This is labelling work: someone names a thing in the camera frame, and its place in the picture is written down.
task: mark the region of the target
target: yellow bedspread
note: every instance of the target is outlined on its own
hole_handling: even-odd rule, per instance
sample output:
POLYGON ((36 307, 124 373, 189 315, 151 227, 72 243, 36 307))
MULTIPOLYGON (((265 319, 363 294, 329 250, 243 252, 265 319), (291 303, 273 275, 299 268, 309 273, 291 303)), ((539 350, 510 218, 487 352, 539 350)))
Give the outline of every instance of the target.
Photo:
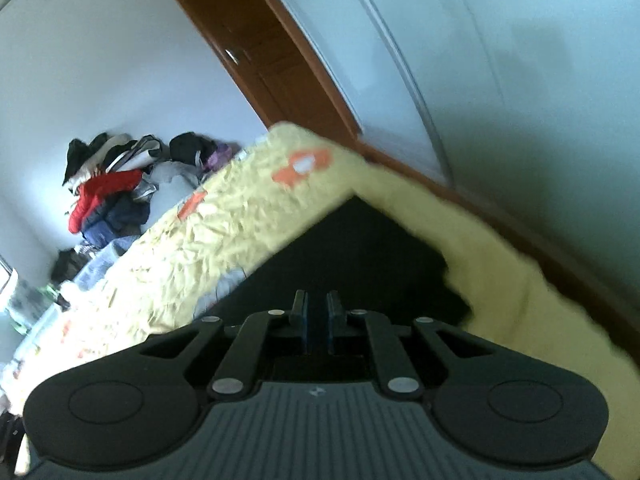
POLYGON ((42 362, 34 359, 22 371, 24 384, 191 322, 198 298, 221 275, 238 267, 252 272, 355 193, 443 254, 450 287, 473 310, 467 330, 597 384, 610 418, 595 461, 619 480, 640 478, 640 374, 533 261, 420 185, 292 124, 272 128, 247 153, 206 182, 208 195, 184 221, 174 208, 133 245, 85 295, 66 353, 54 352, 53 338, 40 352, 50 356, 46 372, 36 370, 42 362), (273 181, 291 153, 317 148, 330 150, 328 168, 293 188, 273 181))

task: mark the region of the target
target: purple garment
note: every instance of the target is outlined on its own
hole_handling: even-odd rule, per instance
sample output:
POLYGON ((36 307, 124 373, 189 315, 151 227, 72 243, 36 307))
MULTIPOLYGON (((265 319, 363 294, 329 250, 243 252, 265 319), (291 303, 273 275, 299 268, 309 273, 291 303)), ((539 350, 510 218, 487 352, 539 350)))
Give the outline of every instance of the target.
POLYGON ((204 164, 205 171, 220 171, 235 155, 233 147, 220 142, 216 151, 211 154, 204 164))

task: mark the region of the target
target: light blue fabric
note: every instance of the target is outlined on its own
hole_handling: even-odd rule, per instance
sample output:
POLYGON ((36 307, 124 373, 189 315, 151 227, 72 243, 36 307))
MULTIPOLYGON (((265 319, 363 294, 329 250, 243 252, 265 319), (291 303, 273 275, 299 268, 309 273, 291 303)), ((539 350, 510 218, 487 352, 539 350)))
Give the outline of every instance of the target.
POLYGON ((124 253, 126 253, 133 242, 135 242, 139 236, 125 236, 122 238, 116 238, 110 242, 105 248, 103 248, 95 258, 87 263, 84 268, 78 272, 78 275, 74 279, 74 283, 80 290, 90 290, 104 278, 107 270, 118 261, 124 253))

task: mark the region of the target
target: wooden baseboard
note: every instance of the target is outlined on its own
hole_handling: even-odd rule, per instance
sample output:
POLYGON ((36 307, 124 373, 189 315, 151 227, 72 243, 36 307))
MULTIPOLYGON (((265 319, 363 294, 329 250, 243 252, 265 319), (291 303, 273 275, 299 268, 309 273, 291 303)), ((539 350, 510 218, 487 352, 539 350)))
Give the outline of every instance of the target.
POLYGON ((560 258, 553 256, 540 243, 532 240, 532 237, 527 237, 521 230, 489 214, 485 208, 473 204, 455 190, 434 182, 420 172, 364 142, 359 141, 358 151, 369 162, 382 164, 409 177, 422 184, 437 197, 469 211, 492 227, 516 250, 536 260, 546 280, 562 295, 581 304, 591 319, 607 330, 612 342, 628 352, 640 367, 640 313, 625 306, 625 301, 614 299, 615 295, 612 292, 603 294, 598 290, 601 287, 593 286, 581 278, 578 272, 562 263, 560 258))

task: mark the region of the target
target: brown door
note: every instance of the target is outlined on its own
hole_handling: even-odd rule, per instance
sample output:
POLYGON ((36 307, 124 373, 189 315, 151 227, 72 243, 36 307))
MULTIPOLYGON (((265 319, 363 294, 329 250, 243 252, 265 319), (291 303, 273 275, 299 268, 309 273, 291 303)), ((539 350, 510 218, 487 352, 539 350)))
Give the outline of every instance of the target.
POLYGON ((344 119, 265 0, 178 0, 266 126, 292 121, 347 146, 344 119))

